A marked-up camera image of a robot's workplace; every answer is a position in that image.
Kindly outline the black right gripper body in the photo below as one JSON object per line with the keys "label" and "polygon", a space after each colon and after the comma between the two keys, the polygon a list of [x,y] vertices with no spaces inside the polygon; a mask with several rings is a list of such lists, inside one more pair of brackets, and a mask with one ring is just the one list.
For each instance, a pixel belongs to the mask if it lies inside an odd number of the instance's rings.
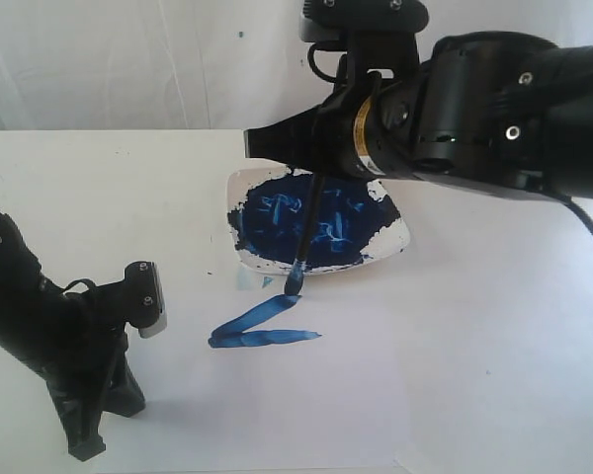
{"label": "black right gripper body", "polygon": [[370,73],[317,107],[310,168],[347,179],[470,181],[474,89],[439,74],[390,82]]}

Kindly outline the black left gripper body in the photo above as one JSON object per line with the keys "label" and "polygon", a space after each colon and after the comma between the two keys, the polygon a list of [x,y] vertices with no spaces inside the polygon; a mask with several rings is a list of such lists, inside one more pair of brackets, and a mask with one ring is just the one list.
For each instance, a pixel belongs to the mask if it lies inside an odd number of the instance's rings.
{"label": "black left gripper body", "polygon": [[124,315],[101,295],[27,295],[19,302],[19,360],[48,385],[100,392],[101,408],[127,349]]}

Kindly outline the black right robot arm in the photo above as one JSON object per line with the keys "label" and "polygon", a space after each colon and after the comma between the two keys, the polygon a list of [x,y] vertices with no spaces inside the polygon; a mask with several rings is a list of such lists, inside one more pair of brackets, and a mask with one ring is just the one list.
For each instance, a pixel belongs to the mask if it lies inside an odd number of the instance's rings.
{"label": "black right robot arm", "polygon": [[352,32],[320,105],[244,134],[250,158],[349,180],[421,180],[509,198],[593,198],[593,46],[480,32]]}

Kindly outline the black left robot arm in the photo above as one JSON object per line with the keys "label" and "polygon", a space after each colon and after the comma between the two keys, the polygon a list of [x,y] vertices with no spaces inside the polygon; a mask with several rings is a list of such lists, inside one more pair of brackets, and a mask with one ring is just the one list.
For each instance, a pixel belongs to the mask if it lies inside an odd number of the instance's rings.
{"label": "black left robot arm", "polygon": [[126,326],[146,331],[163,310],[151,262],[128,265],[117,282],[80,282],[83,292],[53,283],[0,212],[0,347],[45,381],[69,454],[87,461],[106,448],[103,413],[129,418],[144,409],[127,364]]}

